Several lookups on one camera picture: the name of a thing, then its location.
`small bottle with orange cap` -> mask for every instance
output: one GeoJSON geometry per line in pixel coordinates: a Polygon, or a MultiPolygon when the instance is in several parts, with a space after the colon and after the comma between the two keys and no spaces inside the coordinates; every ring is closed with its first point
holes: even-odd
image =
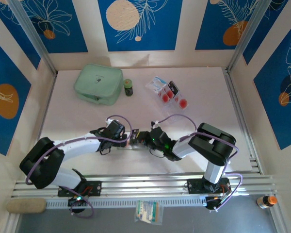
{"type": "Polygon", "coordinates": [[[257,199],[257,204],[262,209],[270,208],[277,202],[278,202],[277,198],[273,196],[264,196],[257,199]]]}

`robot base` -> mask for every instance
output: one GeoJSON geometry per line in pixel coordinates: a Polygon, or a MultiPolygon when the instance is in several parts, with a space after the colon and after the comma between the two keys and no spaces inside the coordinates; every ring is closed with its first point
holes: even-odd
{"type": "Polygon", "coordinates": [[[205,179],[188,179],[188,191],[189,194],[221,194],[224,193],[223,187],[229,187],[229,179],[228,178],[221,178],[218,184],[216,185],[217,188],[214,188],[213,191],[209,189],[208,186],[205,185],[205,179]]]}

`sponge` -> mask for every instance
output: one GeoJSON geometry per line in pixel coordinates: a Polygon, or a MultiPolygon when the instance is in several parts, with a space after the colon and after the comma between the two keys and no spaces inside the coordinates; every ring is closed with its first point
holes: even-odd
{"type": "Polygon", "coordinates": [[[38,214],[46,208],[47,202],[43,198],[12,199],[6,209],[12,214],[38,214]]]}

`orange circle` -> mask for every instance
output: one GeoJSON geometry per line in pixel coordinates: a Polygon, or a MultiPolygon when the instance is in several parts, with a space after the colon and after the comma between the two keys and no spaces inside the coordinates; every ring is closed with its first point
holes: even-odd
{"type": "Polygon", "coordinates": [[[230,26],[223,35],[223,43],[228,46],[237,45],[248,21],[241,21],[233,26],[230,26]]]}
{"type": "Polygon", "coordinates": [[[269,197],[269,198],[268,198],[268,202],[269,202],[271,205],[275,205],[275,204],[278,202],[278,200],[277,200],[276,197],[269,197]]]}
{"type": "Polygon", "coordinates": [[[51,31],[51,30],[45,30],[45,31],[43,32],[43,35],[44,35],[47,39],[50,39],[50,40],[52,40],[52,39],[54,39],[54,38],[56,37],[55,33],[54,33],[53,31],[51,31]]]}
{"type": "Polygon", "coordinates": [[[289,95],[286,92],[283,92],[279,95],[279,103],[282,106],[287,106],[289,103],[289,95]]]}
{"type": "Polygon", "coordinates": [[[19,98],[16,89],[9,84],[0,85],[0,116],[13,119],[18,111],[19,98]]]}

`white robotic arm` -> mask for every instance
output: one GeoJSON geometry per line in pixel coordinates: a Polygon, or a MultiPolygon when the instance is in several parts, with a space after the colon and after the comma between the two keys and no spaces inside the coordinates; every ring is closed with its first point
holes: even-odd
{"type": "MultiPolygon", "coordinates": [[[[27,175],[26,183],[34,184],[41,189],[53,184],[59,187],[72,189],[74,193],[66,192],[65,196],[75,196],[75,193],[85,192],[89,182],[75,169],[70,170],[60,167],[62,162],[85,153],[110,150],[111,147],[125,146],[131,134],[127,137],[125,127],[117,120],[107,119],[107,126],[99,128],[83,137],[65,141],[51,141],[49,138],[41,138],[20,164],[20,169],[27,175]]],[[[189,193],[207,194],[220,192],[221,178],[230,154],[235,147],[236,139],[228,133],[219,130],[206,123],[200,124],[197,132],[180,138],[170,139],[160,127],[150,132],[139,132],[136,143],[141,143],[152,150],[162,151],[170,161],[178,161],[197,151],[208,159],[209,163],[203,179],[195,179],[189,188],[189,193]]]]}

